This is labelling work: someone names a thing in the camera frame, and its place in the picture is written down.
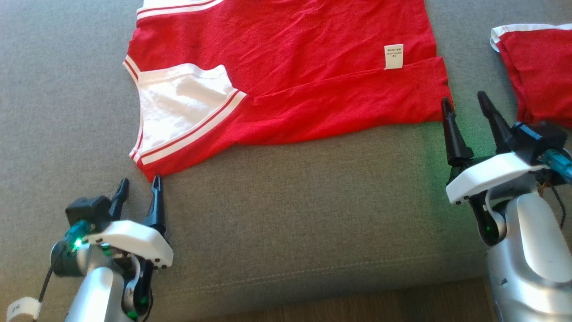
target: gray couch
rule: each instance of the gray couch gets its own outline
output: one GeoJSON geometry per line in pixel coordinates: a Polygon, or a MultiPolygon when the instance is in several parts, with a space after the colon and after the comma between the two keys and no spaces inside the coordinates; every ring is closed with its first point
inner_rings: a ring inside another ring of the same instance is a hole
{"type": "MultiPolygon", "coordinates": [[[[426,4],[467,144],[477,155],[492,153],[476,92],[486,90],[509,123],[516,102],[488,44],[490,29],[569,23],[572,5],[426,4]]],[[[140,221],[148,209],[149,184],[127,157],[139,111],[121,66],[139,6],[0,5],[0,308],[38,296],[51,246],[68,228],[63,210],[71,201],[111,195],[128,177],[124,216],[140,221]]],[[[439,123],[427,123],[289,146],[239,146],[165,178],[175,260],[154,278],[151,320],[189,321],[485,274],[486,248],[471,210],[449,205],[444,193],[442,136],[439,123]]],[[[562,191],[572,209],[570,189],[562,191]]],[[[62,320],[80,283],[53,278],[41,320],[62,320]]]]}

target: black cable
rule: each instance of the black cable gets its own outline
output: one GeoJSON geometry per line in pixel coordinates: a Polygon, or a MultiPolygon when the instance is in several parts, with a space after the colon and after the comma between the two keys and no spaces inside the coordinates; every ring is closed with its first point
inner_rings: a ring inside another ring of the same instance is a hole
{"type": "Polygon", "coordinates": [[[146,322],[151,315],[151,309],[153,308],[153,289],[149,289],[149,309],[147,310],[147,315],[142,322],[146,322]]]}
{"type": "Polygon", "coordinates": [[[47,270],[46,278],[44,278],[44,280],[43,280],[42,290],[39,292],[39,296],[38,296],[38,302],[40,304],[42,304],[43,297],[46,294],[47,283],[50,281],[50,277],[51,277],[51,274],[54,272],[55,265],[57,264],[59,259],[62,257],[62,255],[66,251],[66,249],[67,249],[67,247],[65,247],[65,246],[62,247],[62,250],[58,254],[58,257],[56,257],[55,260],[51,262],[50,268],[47,270]]]}
{"type": "Polygon", "coordinates": [[[560,208],[562,209],[562,218],[560,219],[560,225],[559,225],[560,229],[562,230],[562,228],[564,228],[564,221],[566,220],[566,207],[564,206],[564,203],[562,202],[562,199],[560,198],[558,191],[556,191],[556,188],[553,185],[550,185],[550,189],[552,189],[552,192],[556,197],[556,201],[558,201],[558,204],[560,204],[560,208]]]}

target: red fabric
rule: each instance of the red fabric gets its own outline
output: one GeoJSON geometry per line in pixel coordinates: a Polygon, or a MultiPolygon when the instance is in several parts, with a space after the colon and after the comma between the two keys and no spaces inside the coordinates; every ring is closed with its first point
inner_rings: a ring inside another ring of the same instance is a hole
{"type": "Polygon", "coordinates": [[[185,148],[143,165],[181,171],[233,144],[284,144],[379,125],[441,119],[449,96],[423,0],[224,0],[203,11],[141,18],[128,56],[142,71],[224,65],[247,97],[185,148]],[[404,67],[384,70],[384,45],[404,67]]]}
{"type": "Polygon", "coordinates": [[[507,32],[496,45],[517,95],[518,120],[572,127],[572,30],[507,32]]]}

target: white label tag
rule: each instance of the white label tag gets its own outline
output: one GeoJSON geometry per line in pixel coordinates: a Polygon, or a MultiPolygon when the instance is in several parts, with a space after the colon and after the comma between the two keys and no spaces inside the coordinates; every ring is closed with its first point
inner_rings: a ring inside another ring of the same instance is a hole
{"type": "Polygon", "coordinates": [[[6,321],[10,322],[10,320],[20,314],[28,314],[34,319],[37,319],[41,308],[42,303],[38,302],[38,300],[32,297],[23,297],[10,304],[8,311],[6,312],[6,321]]]}
{"type": "Polygon", "coordinates": [[[386,49],[386,69],[403,67],[403,44],[388,45],[386,49]]]}

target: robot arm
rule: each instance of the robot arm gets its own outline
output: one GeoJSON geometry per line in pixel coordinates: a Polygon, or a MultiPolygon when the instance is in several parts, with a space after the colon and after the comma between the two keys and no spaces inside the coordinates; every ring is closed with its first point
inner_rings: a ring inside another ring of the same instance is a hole
{"type": "MultiPolygon", "coordinates": [[[[48,276],[53,270],[60,277],[85,278],[65,321],[128,322],[149,315],[153,272],[173,263],[173,249],[164,237],[159,176],[151,190],[153,200],[143,224],[120,220],[129,191],[127,179],[111,200],[80,198],[66,209],[71,228],[52,248],[48,276]]],[[[27,297],[9,306],[7,321],[20,314],[37,319],[44,291],[39,300],[27,297]]]]}
{"type": "Polygon", "coordinates": [[[443,101],[449,201],[468,201],[488,251],[488,275],[500,322],[571,321],[572,254],[538,186],[570,183],[566,134],[554,125],[509,128],[484,92],[478,94],[496,155],[473,159],[443,101]]]}

